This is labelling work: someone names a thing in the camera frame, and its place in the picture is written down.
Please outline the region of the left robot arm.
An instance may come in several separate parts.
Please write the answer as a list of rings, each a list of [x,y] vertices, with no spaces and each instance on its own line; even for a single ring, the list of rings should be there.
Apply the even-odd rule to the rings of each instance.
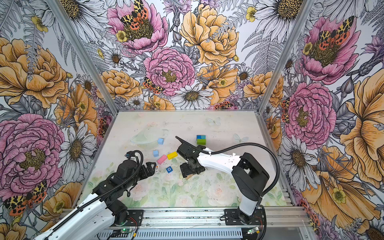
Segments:
[[[130,194],[140,180],[153,176],[156,168],[154,162],[123,161],[82,203],[36,239],[91,240],[109,227],[133,227],[136,234],[144,212],[128,210],[119,198],[124,193]]]

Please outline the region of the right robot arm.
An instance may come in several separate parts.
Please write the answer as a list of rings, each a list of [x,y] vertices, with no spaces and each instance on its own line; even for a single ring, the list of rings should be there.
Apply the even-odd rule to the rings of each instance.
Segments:
[[[280,172],[279,162],[274,153],[266,146],[258,143],[241,143],[220,151],[212,151],[204,146],[194,146],[187,141],[177,137],[181,145],[177,153],[186,160],[180,165],[184,178],[191,175],[198,175],[212,168],[234,178],[239,191],[242,194],[242,200],[239,211],[242,216],[250,217],[256,208],[260,206],[261,198],[274,187],[278,178],[275,178],[269,188],[265,189],[270,175],[256,160],[256,158],[244,153],[241,156],[236,154],[227,155],[226,152],[245,146],[260,148],[271,155],[276,163],[276,173]]]

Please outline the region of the green rectangular block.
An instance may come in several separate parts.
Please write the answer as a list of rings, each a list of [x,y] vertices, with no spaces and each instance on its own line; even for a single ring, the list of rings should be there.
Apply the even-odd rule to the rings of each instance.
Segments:
[[[197,139],[197,145],[205,146],[206,144],[206,139]]]

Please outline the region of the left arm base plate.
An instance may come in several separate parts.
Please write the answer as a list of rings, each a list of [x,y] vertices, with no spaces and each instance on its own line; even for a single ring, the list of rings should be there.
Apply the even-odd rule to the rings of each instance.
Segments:
[[[113,214],[110,227],[140,227],[143,221],[144,210],[122,210]]]

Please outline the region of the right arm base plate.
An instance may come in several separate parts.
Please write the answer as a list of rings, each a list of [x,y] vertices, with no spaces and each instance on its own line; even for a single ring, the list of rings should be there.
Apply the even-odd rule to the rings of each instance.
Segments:
[[[225,209],[224,215],[221,216],[220,220],[225,221],[227,226],[264,226],[266,224],[266,213],[264,209],[256,208],[250,216],[247,216],[239,208]]]

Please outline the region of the yellow rectangular block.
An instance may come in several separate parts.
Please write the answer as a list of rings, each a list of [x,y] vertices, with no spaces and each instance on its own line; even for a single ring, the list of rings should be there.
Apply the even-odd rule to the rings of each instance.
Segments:
[[[168,160],[174,159],[178,156],[177,152],[173,152],[167,155]]]

